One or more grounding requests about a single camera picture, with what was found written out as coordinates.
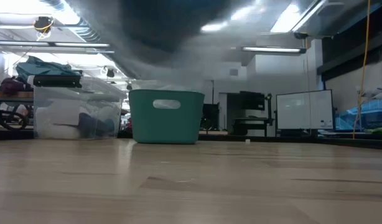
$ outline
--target orange cable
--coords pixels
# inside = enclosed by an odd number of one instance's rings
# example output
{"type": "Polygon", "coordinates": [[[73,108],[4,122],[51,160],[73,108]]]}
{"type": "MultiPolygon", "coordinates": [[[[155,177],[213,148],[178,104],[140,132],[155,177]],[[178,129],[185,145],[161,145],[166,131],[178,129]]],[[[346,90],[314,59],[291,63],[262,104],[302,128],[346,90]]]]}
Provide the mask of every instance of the orange cable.
{"type": "Polygon", "coordinates": [[[358,95],[358,108],[357,108],[357,116],[354,121],[354,128],[353,128],[353,139],[355,139],[355,130],[357,127],[357,121],[360,119],[361,116],[361,98],[363,96],[363,90],[364,90],[364,81],[365,81],[365,65],[366,65],[366,58],[368,55],[368,44],[369,44],[369,36],[370,36],[370,14],[371,14],[371,0],[368,0],[368,15],[366,17],[366,34],[365,34],[365,53],[364,53],[364,62],[363,62],[363,77],[361,79],[361,88],[360,88],[360,94],[358,95]]]}

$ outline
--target bin handle hole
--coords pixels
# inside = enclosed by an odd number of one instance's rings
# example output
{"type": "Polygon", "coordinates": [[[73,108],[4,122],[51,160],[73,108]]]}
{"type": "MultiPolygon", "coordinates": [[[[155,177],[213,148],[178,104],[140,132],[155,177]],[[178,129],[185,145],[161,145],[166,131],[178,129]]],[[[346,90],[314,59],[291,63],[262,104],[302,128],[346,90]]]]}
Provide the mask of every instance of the bin handle hole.
{"type": "Polygon", "coordinates": [[[181,107],[181,103],[177,100],[154,100],[152,103],[157,109],[176,110],[181,107]]]}

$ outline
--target wood grain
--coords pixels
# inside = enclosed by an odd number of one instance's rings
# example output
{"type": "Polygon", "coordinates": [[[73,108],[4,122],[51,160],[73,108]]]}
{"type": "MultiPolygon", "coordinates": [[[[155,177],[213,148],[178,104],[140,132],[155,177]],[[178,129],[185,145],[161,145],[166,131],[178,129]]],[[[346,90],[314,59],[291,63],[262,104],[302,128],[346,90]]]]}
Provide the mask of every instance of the wood grain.
{"type": "Polygon", "coordinates": [[[0,91],[0,98],[33,98],[33,91],[20,91],[15,95],[5,95],[0,91]]]}
{"type": "Polygon", "coordinates": [[[2,223],[382,223],[382,150],[0,141],[2,223]]]}

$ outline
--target ceiling light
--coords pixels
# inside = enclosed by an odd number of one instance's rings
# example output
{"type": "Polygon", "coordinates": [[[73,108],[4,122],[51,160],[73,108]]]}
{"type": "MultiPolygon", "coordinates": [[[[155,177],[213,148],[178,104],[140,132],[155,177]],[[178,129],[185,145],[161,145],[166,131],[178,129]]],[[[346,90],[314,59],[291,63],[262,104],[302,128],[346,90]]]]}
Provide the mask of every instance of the ceiling light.
{"type": "Polygon", "coordinates": [[[57,47],[109,47],[109,44],[92,44],[92,43],[55,43],[57,47]]]}
{"type": "Polygon", "coordinates": [[[300,20],[295,27],[292,28],[292,31],[297,31],[299,30],[320,8],[322,5],[324,5],[326,2],[326,0],[321,0],[318,4],[316,4],[311,10],[310,12],[307,13],[307,15],[305,15],[303,17],[302,20],[300,20]]]}
{"type": "Polygon", "coordinates": [[[115,54],[113,50],[87,50],[88,54],[115,54]]]}
{"type": "Polygon", "coordinates": [[[287,49],[279,47],[243,47],[244,51],[252,52],[275,52],[275,53],[301,53],[302,49],[287,49]]]}
{"type": "Polygon", "coordinates": [[[203,32],[215,32],[215,31],[221,30],[222,28],[224,28],[226,26],[227,26],[227,22],[222,22],[219,24],[207,24],[201,28],[201,31],[203,31],[203,32]]]}
{"type": "Polygon", "coordinates": [[[237,10],[232,16],[231,20],[244,19],[252,10],[253,6],[243,7],[242,9],[237,10]]]}
{"type": "Polygon", "coordinates": [[[289,32],[300,21],[299,8],[291,3],[274,24],[271,32],[289,32]]]}
{"type": "Polygon", "coordinates": [[[41,46],[49,46],[49,43],[47,43],[47,42],[31,42],[31,41],[5,41],[5,40],[0,40],[0,45],[41,47],[41,46]]]}
{"type": "Polygon", "coordinates": [[[0,29],[33,29],[34,26],[25,25],[0,25],[0,29]]]}

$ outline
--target teal plastic bin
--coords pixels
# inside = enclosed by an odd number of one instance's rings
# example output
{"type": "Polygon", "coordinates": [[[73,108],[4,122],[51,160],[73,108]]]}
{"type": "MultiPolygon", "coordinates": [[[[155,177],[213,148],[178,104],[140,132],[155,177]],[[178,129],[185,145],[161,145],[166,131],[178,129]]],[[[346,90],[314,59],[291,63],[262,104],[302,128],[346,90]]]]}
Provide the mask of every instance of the teal plastic bin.
{"type": "Polygon", "coordinates": [[[130,91],[133,139],[139,143],[195,144],[204,97],[191,91],[130,91]]]}

